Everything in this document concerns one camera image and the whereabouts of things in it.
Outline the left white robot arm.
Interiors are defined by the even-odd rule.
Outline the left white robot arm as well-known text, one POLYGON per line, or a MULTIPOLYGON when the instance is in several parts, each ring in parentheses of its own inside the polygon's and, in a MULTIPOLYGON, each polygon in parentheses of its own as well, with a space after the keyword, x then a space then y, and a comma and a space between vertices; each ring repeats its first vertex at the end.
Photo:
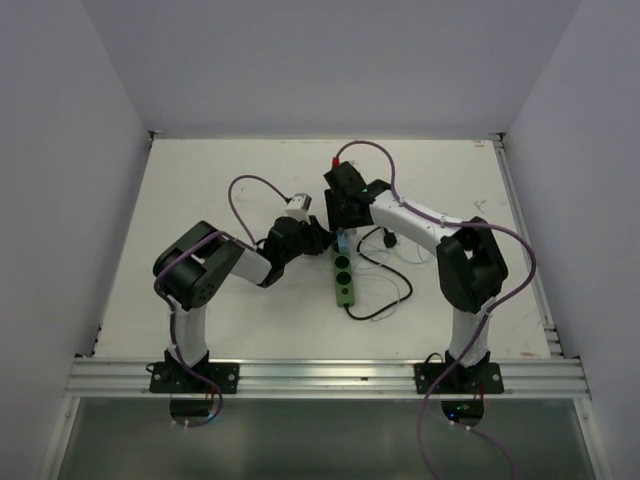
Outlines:
POLYGON ((208 357, 206 305, 227 277, 269 288, 290 262, 324 253, 335 239, 315 216, 307 220, 282 216, 252 249, 200 221, 165 250, 153 266, 153 288, 170 309, 167 355, 177 363, 172 372, 175 384, 193 393, 207 383, 208 369, 201 363, 208 357))

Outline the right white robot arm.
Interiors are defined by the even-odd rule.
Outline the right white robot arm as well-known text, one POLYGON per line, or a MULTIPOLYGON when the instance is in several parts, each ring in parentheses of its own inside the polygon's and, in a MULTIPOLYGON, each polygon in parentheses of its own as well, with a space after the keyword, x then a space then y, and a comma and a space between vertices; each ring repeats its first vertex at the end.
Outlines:
POLYGON ((452 337, 445 369, 451 389, 468 392, 481 380, 488 360, 489 310, 508 276, 495 237, 479 217, 469 222, 411 206, 383 180, 366 183, 355 167, 342 163, 324 174, 330 228, 376 226, 426 249, 437 262, 439 288, 452 307, 452 337))

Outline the green power strip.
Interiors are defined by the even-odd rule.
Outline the green power strip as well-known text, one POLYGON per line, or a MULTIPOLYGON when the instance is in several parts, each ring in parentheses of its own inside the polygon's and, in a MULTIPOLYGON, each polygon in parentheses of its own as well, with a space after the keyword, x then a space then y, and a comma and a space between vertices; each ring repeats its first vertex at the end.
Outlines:
POLYGON ((351 253, 341 255, 335 251, 335 242, 331 246, 331 262, 333 267, 333 280, 335 286, 336 304, 339 308, 353 307, 355 305, 355 286, 352 268, 351 253))

